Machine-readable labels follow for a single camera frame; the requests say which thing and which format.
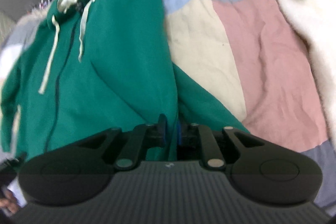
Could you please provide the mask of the green hooded sweatshirt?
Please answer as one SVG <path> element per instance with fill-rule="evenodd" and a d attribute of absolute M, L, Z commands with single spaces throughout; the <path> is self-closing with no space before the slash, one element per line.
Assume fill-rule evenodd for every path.
<path fill-rule="evenodd" d="M 1 95 L 1 149 L 28 158 L 111 127 L 129 131 L 164 114 L 175 157 L 179 118 L 220 130 L 242 124 L 173 59 L 162 0 L 54 0 Z"/>

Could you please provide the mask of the pastel patchwork bed cover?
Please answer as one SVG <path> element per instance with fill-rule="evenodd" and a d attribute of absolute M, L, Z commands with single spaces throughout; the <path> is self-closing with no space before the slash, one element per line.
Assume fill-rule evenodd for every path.
<path fill-rule="evenodd" d="M 335 152 L 313 50 L 276 0 L 163 0 L 171 55 L 254 135 L 311 157 L 335 204 Z"/>

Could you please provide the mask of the white fluffy blanket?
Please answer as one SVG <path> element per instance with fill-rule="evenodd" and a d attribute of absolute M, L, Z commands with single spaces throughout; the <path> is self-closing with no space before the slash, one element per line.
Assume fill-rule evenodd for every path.
<path fill-rule="evenodd" d="M 286 20 L 309 46 L 329 135 L 335 139 L 335 0 L 277 0 Z"/>

